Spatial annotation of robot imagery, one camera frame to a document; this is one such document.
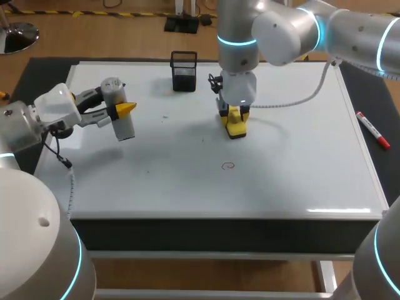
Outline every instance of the wooden floor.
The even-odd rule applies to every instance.
[[[171,13],[174,12],[173,2],[124,0],[124,4],[113,11]],[[208,0],[209,6],[214,5],[212,2]],[[14,5],[20,9],[40,10],[103,10],[101,3],[101,0],[14,1]],[[330,3],[373,13],[400,9],[398,0],[335,0]],[[200,5],[202,13],[208,12]],[[28,50],[0,56],[0,90],[9,93],[14,91],[32,57],[169,58],[173,50],[187,50],[197,51],[199,59],[218,58],[216,28],[201,26],[197,35],[163,32],[165,19],[162,17],[35,15],[10,16],[9,20],[33,23],[41,32],[37,44]],[[325,55],[311,55],[311,59],[321,58],[325,58]],[[389,82],[388,86],[399,109],[400,86],[395,82]],[[310,262],[96,259],[95,265],[99,288],[318,290],[314,267]],[[350,262],[335,262],[338,281],[350,267]]]

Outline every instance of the red marker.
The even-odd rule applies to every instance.
[[[367,127],[370,133],[373,134],[373,136],[377,139],[378,143],[381,144],[381,146],[385,149],[388,150],[390,148],[390,144],[385,140],[385,138],[382,136],[382,134],[379,133],[378,130],[371,124],[371,122],[368,121],[368,119],[362,114],[361,111],[358,111],[356,113],[357,118]]]

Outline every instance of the yellow block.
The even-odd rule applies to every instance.
[[[247,113],[245,113],[245,114],[243,114],[242,115],[243,116],[243,122],[247,122],[247,120],[249,119],[249,116],[250,116],[250,112],[247,112]]]
[[[222,122],[222,125],[224,127],[226,127],[226,124],[228,123],[228,117],[221,117],[221,122]]]
[[[134,108],[136,103],[121,103],[116,106],[118,118],[127,116]]]
[[[236,107],[229,107],[226,131],[231,139],[239,139],[246,136],[246,124],[242,121],[240,112]]]

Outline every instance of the white cable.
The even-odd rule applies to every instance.
[[[74,201],[74,189],[75,189],[75,174],[74,168],[72,167],[69,169],[69,175],[71,177],[71,191],[69,192],[69,202],[68,202],[68,210],[67,210],[67,218],[71,218],[71,211],[73,208],[73,201]]]
[[[324,81],[325,81],[325,77],[326,77],[326,73],[329,69],[329,66],[331,65],[331,63],[333,62],[333,59],[328,59],[325,66],[324,66],[324,70],[322,71],[322,75],[321,75],[321,79],[319,80],[319,84],[316,88],[316,90],[307,98],[303,99],[303,100],[299,100],[296,102],[291,102],[291,103],[286,103],[286,104],[270,104],[270,105],[257,105],[257,104],[253,104],[250,105],[251,108],[288,108],[289,106],[295,106],[298,104],[302,104],[305,103],[307,101],[310,101],[312,98],[314,98],[315,96],[318,95],[319,91],[321,90]]]
[[[369,74],[372,74],[372,75],[375,75],[375,76],[378,76],[381,78],[394,80],[394,81],[400,81],[400,75],[398,75],[398,74],[382,72],[379,70],[371,69],[370,67],[364,67],[364,66],[360,66],[359,64],[353,64],[352,62],[349,62],[349,64],[351,64],[352,66],[359,68],[360,70],[363,70],[364,72],[367,72]]]

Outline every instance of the cable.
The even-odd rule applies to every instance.
[[[205,7],[206,7],[206,9],[209,9],[210,11],[215,11],[217,8],[216,7],[214,7],[214,8],[211,8],[211,7],[209,7],[206,3],[207,3],[207,0],[202,0],[201,1],[202,2],[202,5],[204,5]]]
[[[60,155],[60,142],[59,142],[58,137],[55,136],[56,132],[52,131],[50,133],[56,139],[57,151],[51,149],[51,147],[46,144],[45,140],[43,140],[42,144],[43,144],[43,146],[48,148],[50,150],[50,152],[52,152],[53,154],[56,155],[56,157],[60,163],[62,163],[67,169],[69,169],[69,175],[71,177],[71,190],[69,192],[69,202],[68,202],[68,209],[67,209],[67,218],[70,219],[71,218],[71,210],[73,208],[74,190],[75,190],[75,174],[74,174],[73,164],[67,158],[62,157]]]
[[[102,0],[102,5],[105,8],[117,8],[118,6],[120,6],[123,3],[123,0],[119,0],[119,2],[113,6],[108,6],[106,5],[106,0]]]
[[[319,91],[321,90],[324,81],[325,81],[325,77],[326,77],[326,73],[328,71],[329,66],[331,65],[331,63],[333,62],[332,59],[328,59],[325,66],[324,66],[324,70],[322,71],[322,75],[321,75],[321,79],[319,80],[319,84],[316,88],[316,90],[307,98],[303,99],[303,100],[299,100],[296,102],[292,102],[292,103],[286,103],[286,104],[270,104],[270,105],[250,105],[251,108],[288,108],[289,106],[295,106],[298,104],[302,104],[305,103],[307,101],[310,101],[312,98],[314,98],[315,96],[318,95]]]
[[[75,190],[75,173],[74,168],[71,167],[69,169],[69,176],[71,177],[71,190],[69,192],[69,202],[68,202],[68,209],[67,209],[67,218],[71,218],[71,211],[73,210],[73,203],[74,203],[74,190]]]
[[[391,73],[378,71],[375,69],[371,69],[370,67],[364,67],[364,66],[360,66],[359,64],[353,64],[352,62],[349,62],[349,64],[351,64],[352,66],[354,66],[360,70],[363,70],[364,72],[367,72],[369,74],[372,74],[372,75],[375,75],[375,76],[378,76],[381,78],[385,78],[385,79],[400,81],[400,75],[398,75],[398,74],[391,74]]]
[[[11,8],[11,10],[15,13],[20,13],[21,11],[14,5],[12,5],[11,3],[7,3],[7,5]]]
[[[196,17],[199,17],[201,15],[201,8],[200,5],[198,5],[198,2],[196,1],[196,7],[199,9],[199,13],[196,15]]]

